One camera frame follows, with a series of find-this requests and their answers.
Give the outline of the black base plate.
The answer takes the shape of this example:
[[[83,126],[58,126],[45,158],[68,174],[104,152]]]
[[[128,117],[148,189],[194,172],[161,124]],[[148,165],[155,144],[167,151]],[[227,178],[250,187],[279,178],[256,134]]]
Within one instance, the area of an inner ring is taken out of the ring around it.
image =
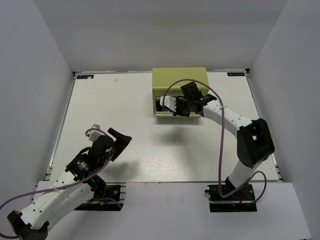
[[[218,184],[211,184],[204,190],[208,196],[209,210],[211,213],[249,213],[257,212],[253,186],[248,184],[239,192],[234,193],[226,198],[219,194]]]
[[[75,211],[120,212],[125,203],[126,183],[107,183],[104,190],[76,207]]]

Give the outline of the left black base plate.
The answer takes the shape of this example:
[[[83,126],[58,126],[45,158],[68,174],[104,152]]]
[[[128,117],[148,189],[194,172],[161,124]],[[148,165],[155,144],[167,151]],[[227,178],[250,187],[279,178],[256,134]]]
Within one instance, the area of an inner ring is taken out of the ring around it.
[[[120,212],[125,203],[126,183],[107,183],[104,190],[76,207],[75,211]]]

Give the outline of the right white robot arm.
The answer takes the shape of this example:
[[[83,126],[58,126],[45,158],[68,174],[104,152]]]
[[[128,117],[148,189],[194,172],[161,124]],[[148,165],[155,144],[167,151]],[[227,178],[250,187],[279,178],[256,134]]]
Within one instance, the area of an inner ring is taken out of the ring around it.
[[[264,174],[258,167],[275,152],[269,126],[262,118],[251,119],[230,109],[208,84],[187,78],[184,82],[180,87],[182,95],[165,93],[160,100],[161,106],[168,108],[174,116],[189,117],[195,113],[221,126],[217,190],[221,199],[236,200],[255,175]],[[197,86],[199,83],[211,93],[202,94]],[[238,161],[231,174],[222,181],[225,132],[236,138]]]

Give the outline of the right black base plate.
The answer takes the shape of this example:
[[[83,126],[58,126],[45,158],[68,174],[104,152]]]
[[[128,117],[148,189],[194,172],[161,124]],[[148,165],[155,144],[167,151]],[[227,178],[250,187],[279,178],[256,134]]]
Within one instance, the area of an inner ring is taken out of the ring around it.
[[[211,213],[249,213],[257,212],[253,186],[248,184],[239,192],[234,193],[226,198],[219,194],[218,184],[211,184],[204,190],[208,196],[209,210]]]

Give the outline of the blue table sticker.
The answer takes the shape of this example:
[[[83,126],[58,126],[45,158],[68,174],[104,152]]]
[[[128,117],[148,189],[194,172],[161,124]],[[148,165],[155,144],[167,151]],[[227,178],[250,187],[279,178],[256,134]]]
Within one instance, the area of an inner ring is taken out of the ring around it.
[[[94,75],[93,74],[89,74],[89,75],[77,75],[76,79],[77,80],[88,80],[88,79],[93,79]]]
[[[228,77],[247,77],[248,74],[245,72],[227,72]]]

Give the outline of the left blue table sticker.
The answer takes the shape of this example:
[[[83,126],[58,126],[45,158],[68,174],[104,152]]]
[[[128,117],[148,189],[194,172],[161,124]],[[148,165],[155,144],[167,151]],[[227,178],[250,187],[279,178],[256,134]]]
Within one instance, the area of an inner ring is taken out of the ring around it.
[[[94,75],[93,74],[89,74],[89,75],[77,75],[76,79],[77,80],[88,80],[88,79],[93,79]]]

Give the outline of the right blue table sticker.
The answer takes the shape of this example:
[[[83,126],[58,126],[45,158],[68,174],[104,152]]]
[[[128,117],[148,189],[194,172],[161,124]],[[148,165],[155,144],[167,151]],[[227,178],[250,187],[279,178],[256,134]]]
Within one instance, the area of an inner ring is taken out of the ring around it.
[[[228,77],[247,77],[248,74],[245,72],[227,72]]]

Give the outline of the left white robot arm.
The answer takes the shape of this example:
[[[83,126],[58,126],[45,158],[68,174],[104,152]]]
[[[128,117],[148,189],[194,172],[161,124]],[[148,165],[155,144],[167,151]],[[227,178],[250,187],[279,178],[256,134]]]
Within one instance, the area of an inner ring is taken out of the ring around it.
[[[79,151],[51,188],[37,191],[38,198],[29,206],[8,214],[14,239],[44,240],[60,220],[78,207],[95,202],[122,206],[111,185],[98,174],[120,156],[132,137],[113,128],[104,132],[98,125],[88,129],[85,135],[92,145]]]

